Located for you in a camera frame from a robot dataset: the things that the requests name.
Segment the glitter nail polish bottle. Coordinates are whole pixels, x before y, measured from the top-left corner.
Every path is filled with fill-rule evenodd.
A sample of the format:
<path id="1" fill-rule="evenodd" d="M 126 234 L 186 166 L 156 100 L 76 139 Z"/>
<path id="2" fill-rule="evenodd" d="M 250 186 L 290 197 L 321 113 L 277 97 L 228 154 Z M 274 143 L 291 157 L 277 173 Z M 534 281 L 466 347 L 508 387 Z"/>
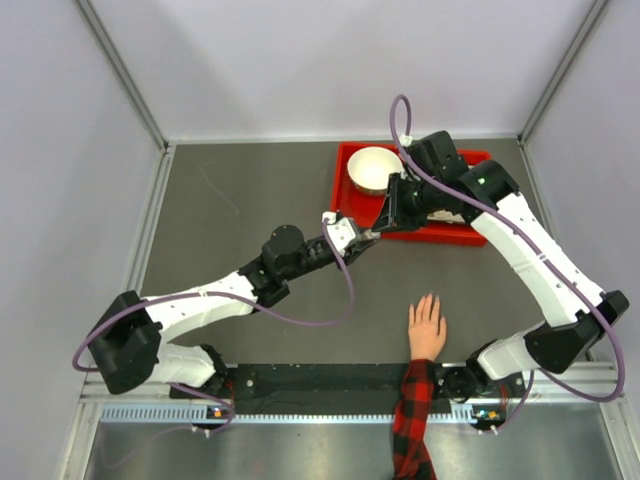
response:
<path id="1" fill-rule="evenodd" d="M 378 241 L 381 237 L 379 232 L 374 232 L 371 229 L 366 229 L 360 232 L 360 240 L 363 242 Z"/>

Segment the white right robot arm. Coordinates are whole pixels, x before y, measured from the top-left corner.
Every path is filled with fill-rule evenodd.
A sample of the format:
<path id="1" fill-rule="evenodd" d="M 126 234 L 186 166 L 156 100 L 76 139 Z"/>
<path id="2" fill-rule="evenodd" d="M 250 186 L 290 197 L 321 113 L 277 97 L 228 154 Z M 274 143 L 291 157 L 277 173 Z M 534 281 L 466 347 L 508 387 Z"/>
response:
<path id="1" fill-rule="evenodd" d="M 446 131 L 418 141 L 395 135 L 393 141 L 405 170 L 390 176 L 373 231 L 412 232 L 435 211 L 458 214 L 502 255 L 543 315 L 541 324 L 477 350 L 466 372 L 469 388 L 487 396 L 505 377 L 533 370 L 558 383 L 581 355 L 609 337 L 618 380 L 604 399 L 618 398 L 626 371 L 613 325 L 628 310 L 627 297 L 604 291 L 581 272 L 537 221 L 501 164 L 485 160 L 469 166 Z"/>

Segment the red plaid sleeve forearm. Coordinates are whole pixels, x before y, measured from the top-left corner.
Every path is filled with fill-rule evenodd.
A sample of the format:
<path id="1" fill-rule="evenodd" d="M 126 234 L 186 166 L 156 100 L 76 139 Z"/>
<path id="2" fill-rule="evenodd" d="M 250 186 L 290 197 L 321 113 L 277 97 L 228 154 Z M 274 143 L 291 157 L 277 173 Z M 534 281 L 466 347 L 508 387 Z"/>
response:
<path id="1" fill-rule="evenodd" d="M 434 394 L 434 364 L 411 360 L 394 409 L 392 463 L 394 479 L 435 479 L 424 441 Z"/>

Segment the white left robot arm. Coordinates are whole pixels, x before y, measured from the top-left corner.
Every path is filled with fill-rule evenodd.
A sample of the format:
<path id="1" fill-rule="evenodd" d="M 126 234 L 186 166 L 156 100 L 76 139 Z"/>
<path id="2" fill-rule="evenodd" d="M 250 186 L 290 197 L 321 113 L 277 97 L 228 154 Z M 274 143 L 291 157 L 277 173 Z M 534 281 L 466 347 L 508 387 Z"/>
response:
<path id="1" fill-rule="evenodd" d="M 269 313 L 289 295 L 290 281 L 328 265 L 344 270 L 379 238 L 349 218 L 328 217 L 313 239 L 282 225 L 257 258 L 220 280 L 163 297 L 119 295 L 88 344 L 107 390 L 121 395 L 153 381 L 171 385 L 174 397 L 220 394 L 228 378 L 221 355 L 207 344 L 179 346 L 175 338 L 227 318 Z"/>

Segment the person's left hand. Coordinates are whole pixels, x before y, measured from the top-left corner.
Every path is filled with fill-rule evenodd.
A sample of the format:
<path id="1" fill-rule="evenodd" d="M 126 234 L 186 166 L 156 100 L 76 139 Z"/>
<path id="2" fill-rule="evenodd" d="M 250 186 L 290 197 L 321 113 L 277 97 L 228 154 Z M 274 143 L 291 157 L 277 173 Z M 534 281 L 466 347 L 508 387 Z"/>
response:
<path id="1" fill-rule="evenodd" d="M 410 359 L 434 362 L 443 350 L 447 337 L 447 322 L 441 312 L 441 301 L 429 293 L 408 311 Z"/>

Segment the red plastic tray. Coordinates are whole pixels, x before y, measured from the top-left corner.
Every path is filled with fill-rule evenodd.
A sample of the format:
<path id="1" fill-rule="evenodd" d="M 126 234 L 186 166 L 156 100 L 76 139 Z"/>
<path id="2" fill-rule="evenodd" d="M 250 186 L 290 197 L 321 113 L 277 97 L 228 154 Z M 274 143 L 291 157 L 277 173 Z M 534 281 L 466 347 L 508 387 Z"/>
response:
<path id="1" fill-rule="evenodd" d="M 361 227 L 370 227 L 377 219 L 384 203 L 383 196 L 373 196 L 358 190 L 348 175 L 347 164 L 357 151 L 367 147 L 379 147 L 398 156 L 397 148 L 392 144 L 374 144 L 367 142 L 342 142 L 337 147 L 334 181 L 331 194 L 330 211 L 340 211 L 352 217 Z M 429 221 L 425 228 L 415 232 L 383 234 L 384 239 L 407 242 L 452 244 L 480 247 L 487 240 L 464 223 L 446 223 Z"/>

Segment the square floral saucer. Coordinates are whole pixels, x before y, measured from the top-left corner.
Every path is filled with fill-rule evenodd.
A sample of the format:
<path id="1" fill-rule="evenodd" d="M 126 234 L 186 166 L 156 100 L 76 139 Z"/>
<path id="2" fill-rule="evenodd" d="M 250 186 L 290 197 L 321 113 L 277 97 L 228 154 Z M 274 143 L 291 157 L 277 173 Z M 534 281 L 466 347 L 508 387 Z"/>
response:
<path id="1" fill-rule="evenodd" d="M 439 210 L 427 215 L 429 221 L 447 223 L 447 224 L 460 224 L 464 225 L 465 220 L 460 214 L 454 214 L 447 210 Z"/>

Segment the floral white bowl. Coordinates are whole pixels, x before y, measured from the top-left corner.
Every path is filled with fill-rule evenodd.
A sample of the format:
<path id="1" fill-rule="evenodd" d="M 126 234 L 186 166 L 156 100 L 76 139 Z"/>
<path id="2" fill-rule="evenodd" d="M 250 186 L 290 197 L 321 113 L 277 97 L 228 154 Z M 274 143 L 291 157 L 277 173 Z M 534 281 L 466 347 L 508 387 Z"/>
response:
<path id="1" fill-rule="evenodd" d="M 353 186 L 368 195 L 384 195 L 389 176 L 403 171 L 399 156 L 392 150 L 371 146 L 357 150 L 347 161 L 347 174 Z"/>

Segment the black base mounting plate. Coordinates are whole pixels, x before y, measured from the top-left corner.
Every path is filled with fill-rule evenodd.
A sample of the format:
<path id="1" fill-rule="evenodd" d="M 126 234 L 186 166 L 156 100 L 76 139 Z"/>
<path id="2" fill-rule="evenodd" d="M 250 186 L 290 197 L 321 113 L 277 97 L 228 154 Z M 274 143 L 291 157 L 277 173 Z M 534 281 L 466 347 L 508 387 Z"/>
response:
<path id="1" fill-rule="evenodd" d="M 214 395 L 249 414 L 392 414 L 408 364 L 240 364 Z"/>

